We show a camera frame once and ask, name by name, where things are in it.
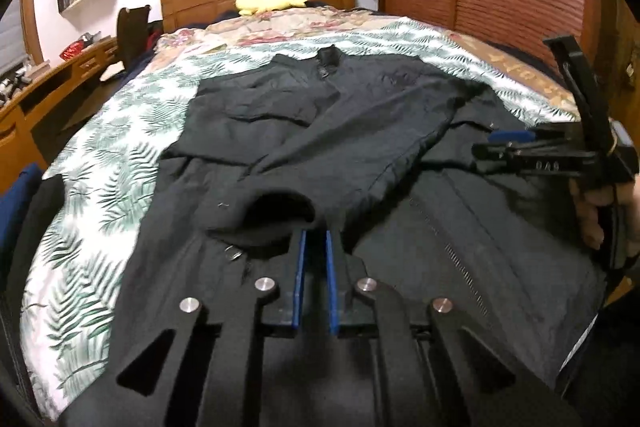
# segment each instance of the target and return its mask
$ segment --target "wooden chair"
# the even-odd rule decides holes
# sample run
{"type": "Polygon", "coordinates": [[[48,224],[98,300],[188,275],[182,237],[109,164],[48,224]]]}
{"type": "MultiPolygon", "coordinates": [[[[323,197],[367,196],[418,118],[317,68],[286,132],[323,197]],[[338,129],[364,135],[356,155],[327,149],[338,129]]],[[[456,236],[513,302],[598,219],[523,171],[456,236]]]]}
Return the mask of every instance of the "wooden chair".
{"type": "Polygon", "coordinates": [[[116,38],[118,39],[118,54],[125,70],[146,51],[148,38],[147,24],[151,6],[140,8],[123,8],[118,13],[116,24],[116,38]]]}

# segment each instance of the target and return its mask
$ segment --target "red object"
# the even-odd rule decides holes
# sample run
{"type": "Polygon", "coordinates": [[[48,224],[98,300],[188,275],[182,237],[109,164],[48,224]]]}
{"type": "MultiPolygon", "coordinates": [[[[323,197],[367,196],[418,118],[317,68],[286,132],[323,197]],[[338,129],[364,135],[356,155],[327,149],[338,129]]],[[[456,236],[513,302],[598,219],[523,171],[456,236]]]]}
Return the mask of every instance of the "red object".
{"type": "Polygon", "coordinates": [[[60,54],[60,58],[63,58],[64,60],[69,60],[70,58],[73,58],[76,55],[81,54],[82,50],[84,50],[84,41],[72,42],[60,54]]]}
{"type": "Polygon", "coordinates": [[[158,42],[158,39],[160,38],[161,35],[162,35],[162,32],[160,30],[156,30],[151,35],[148,36],[148,38],[146,39],[147,51],[149,51],[151,48],[153,48],[156,45],[156,42],[158,42]]]}

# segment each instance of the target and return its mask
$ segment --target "window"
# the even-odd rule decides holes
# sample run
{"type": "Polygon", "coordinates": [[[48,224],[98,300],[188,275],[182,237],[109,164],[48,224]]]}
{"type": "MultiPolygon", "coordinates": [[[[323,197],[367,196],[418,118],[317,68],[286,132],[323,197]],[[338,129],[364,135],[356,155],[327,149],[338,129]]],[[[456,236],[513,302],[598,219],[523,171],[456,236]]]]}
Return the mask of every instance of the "window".
{"type": "Polygon", "coordinates": [[[20,0],[12,0],[0,19],[0,73],[15,68],[27,57],[22,36],[20,0]]]}

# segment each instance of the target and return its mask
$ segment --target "floral blanket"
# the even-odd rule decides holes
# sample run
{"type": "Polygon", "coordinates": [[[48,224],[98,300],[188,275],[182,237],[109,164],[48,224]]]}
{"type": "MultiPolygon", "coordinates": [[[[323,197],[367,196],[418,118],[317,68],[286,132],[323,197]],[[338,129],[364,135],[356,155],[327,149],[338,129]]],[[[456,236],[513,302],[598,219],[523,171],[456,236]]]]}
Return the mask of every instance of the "floral blanket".
{"type": "Polygon", "coordinates": [[[62,174],[65,205],[33,260],[20,337],[46,416],[55,419],[104,370],[120,279],[151,203],[157,159],[180,135],[199,81],[257,68],[275,54],[312,57],[332,44],[353,55],[417,55],[447,73],[489,84],[527,124],[573,119],[442,31],[407,18],[377,30],[234,46],[142,74],[71,139],[44,176],[62,174]]]}
{"type": "Polygon", "coordinates": [[[214,53],[233,46],[284,42],[328,32],[375,30],[398,19],[368,10],[343,11],[331,6],[290,8],[238,17],[206,29],[183,28],[160,37],[156,56],[143,73],[161,70],[179,58],[214,53]]]}

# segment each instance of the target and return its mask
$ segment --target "metal bolt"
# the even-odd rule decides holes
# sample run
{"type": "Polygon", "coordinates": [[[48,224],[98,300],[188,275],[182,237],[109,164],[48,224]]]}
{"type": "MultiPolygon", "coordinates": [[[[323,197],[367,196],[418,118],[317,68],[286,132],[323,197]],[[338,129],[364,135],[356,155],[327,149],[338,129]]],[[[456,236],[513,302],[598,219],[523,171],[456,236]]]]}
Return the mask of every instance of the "metal bolt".
{"type": "Polygon", "coordinates": [[[238,250],[238,251],[235,251],[235,252],[229,252],[228,254],[226,254],[226,259],[228,261],[235,261],[241,255],[242,255],[242,251],[241,250],[238,250]]]}
{"type": "Polygon", "coordinates": [[[438,313],[449,313],[453,309],[453,302],[446,297],[439,297],[433,299],[431,306],[433,306],[433,309],[438,313]]]}
{"type": "Polygon", "coordinates": [[[372,292],[378,286],[378,282],[371,277],[364,277],[360,279],[357,283],[358,288],[360,288],[364,292],[372,292]]]}
{"type": "Polygon", "coordinates": [[[271,277],[260,277],[255,282],[255,288],[261,292],[268,292],[276,285],[276,282],[271,277]]]}
{"type": "Polygon", "coordinates": [[[187,297],[180,301],[180,309],[185,313],[191,313],[196,311],[200,307],[200,301],[193,297],[187,297]]]}

